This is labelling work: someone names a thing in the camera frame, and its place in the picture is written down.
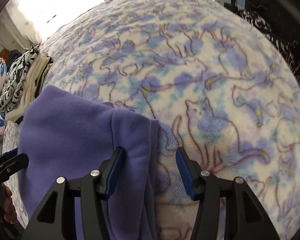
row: purple fleece cloth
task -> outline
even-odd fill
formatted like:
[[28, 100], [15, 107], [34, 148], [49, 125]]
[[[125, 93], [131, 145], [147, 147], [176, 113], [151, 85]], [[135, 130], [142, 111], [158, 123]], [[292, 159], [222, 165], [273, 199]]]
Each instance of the purple fleece cloth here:
[[[19, 173], [19, 186], [31, 217], [60, 176], [83, 177], [109, 159], [117, 146], [126, 149], [114, 194], [103, 202], [112, 240], [156, 239], [154, 183], [159, 122], [111, 103], [98, 104], [54, 86], [46, 86], [26, 110], [19, 153], [29, 166]], [[76, 202], [76, 224], [81, 221]], [[77, 226], [83, 239], [82, 224]]]

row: bed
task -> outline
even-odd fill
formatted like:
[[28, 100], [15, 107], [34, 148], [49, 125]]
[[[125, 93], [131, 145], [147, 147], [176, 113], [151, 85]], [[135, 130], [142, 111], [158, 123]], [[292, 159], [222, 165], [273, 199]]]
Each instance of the bed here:
[[[300, 88], [241, 18], [212, 0], [111, 0], [61, 27], [41, 51], [54, 60], [45, 84], [160, 120], [159, 239], [190, 239], [196, 218], [175, 162], [181, 146], [218, 177], [243, 177], [282, 240], [298, 230]], [[8, 122], [3, 152], [18, 146], [20, 129]], [[26, 226], [17, 174], [7, 186]], [[218, 239], [224, 221], [222, 200]]]

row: black fabric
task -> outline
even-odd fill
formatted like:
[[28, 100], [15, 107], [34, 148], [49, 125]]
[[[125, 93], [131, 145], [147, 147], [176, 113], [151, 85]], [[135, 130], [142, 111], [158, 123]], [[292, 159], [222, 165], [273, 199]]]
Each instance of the black fabric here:
[[[50, 57], [49, 62], [48, 62], [47, 65], [45, 66], [44, 70], [48, 67], [48, 64], [52, 64], [52, 63], [53, 63], [53, 60], [52, 60], [52, 58]], [[41, 80], [42, 80], [42, 75], [40, 76], [38, 82], [36, 82], [36, 83], [37, 83], [37, 84], [41, 84]], [[34, 98], [37, 98], [37, 97], [38, 97], [39, 92], [40, 92], [40, 88], [41, 88], [41, 87], [38, 85], [38, 86], [37, 86], [37, 89], [36, 89], [36, 91], [35, 91], [35, 93], [34, 93]]]
[[21, 124], [22, 121], [23, 121], [23, 116], [20, 116], [20, 117], [16, 120], [16, 124]]
[[300, 68], [300, 62], [295, 59], [295, 49], [298, 45], [298, 41], [290, 42], [281, 39], [274, 33], [270, 23], [255, 11], [239, 10], [237, 14], [247, 22], [249, 22], [251, 25], [255, 26], [266, 36], [269, 41], [271, 41], [271, 43], [284, 57], [293, 74], [298, 78], [297, 73], [298, 69]]
[[224, 3], [223, 6], [226, 7], [228, 10], [232, 11], [233, 13], [238, 14], [238, 8], [235, 6], [235, 0], [231, 0], [231, 4]]
[[9, 52], [9, 60], [6, 62], [7, 72], [9, 72], [9, 69], [12, 66], [12, 64], [21, 56], [22, 56], [22, 53], [20, 53], [17, 49], [11, 50]]

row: white curtain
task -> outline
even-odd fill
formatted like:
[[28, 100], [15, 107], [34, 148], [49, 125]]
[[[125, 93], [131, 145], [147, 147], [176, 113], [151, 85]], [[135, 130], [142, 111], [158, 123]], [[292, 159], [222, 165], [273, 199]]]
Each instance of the white curtain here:
[[0, 15], [0, 51], [29, 49], [105, 0], [10, 0]]
[[24, 52], [30, 47], [31, 42], [20, 33], [4, 8], [0, 14], [0, 52], [4, 48]]

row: blue gripper pad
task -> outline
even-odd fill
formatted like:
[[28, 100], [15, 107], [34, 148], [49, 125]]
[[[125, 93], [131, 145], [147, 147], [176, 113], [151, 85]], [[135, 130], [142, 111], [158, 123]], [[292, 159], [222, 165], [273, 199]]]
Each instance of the blue gripper pad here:
[[110, 196], [114, 193], [115, 187], [117, 185], [119, 175], [123, 166], [124, 152], [124, 148], [117, 147], [114, 151], [113, 156], [108, 162], [108, 165], [111, 165], [111, 163], [113, 164], [107, 176], [106, 191], [104, 194], [107, 198], [110, 198]]
[[191, 160], [189, 159], [189, 157], [186, 155], [186, 152], [183, 148], [178, 148], [176, 150], [176, 162], [177, 162], [177, 166], [181, 175], [181, 179], [183, 182], [183, 185], [185, 186], [186, 189], [186, 193], [187, 195], [190, 196], [190, 198], [192, 200], [194, 200], [195, 198], [195, 191], [194, 191], [194, 178], [193, 175], [191, 175], [191, 172], [188, 168], [188, 165], [191, 165]]

